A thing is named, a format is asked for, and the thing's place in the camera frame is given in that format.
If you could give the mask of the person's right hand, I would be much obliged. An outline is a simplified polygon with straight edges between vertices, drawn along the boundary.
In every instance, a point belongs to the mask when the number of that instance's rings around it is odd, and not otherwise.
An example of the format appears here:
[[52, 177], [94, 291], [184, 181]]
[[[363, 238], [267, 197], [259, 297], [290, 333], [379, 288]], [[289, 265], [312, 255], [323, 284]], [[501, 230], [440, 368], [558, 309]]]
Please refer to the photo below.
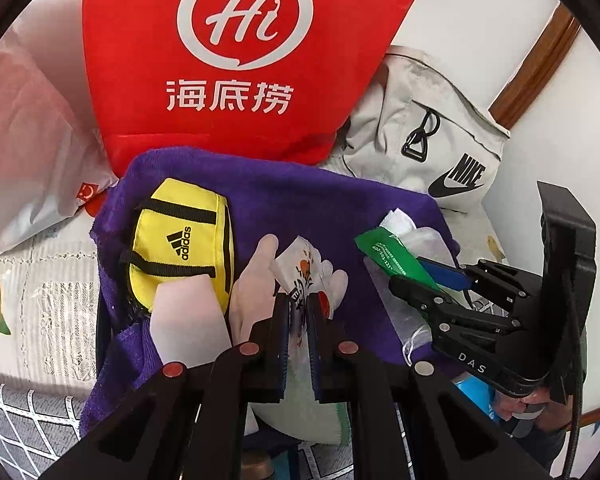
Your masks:
[[523, 413], [531, 405], [544, 404], [544, 410], [535, 419], [535, 426], [545, 432], [553, 432], [570, 424], [573, 396], [566, 404], [555, 402], [550, 398], [550, 390], [541, 387], [524, 398], [511, 398], [504, 393], [495, 391], [492, 406], [498, 417], [504, 420], [512, 418], [513, 414]]

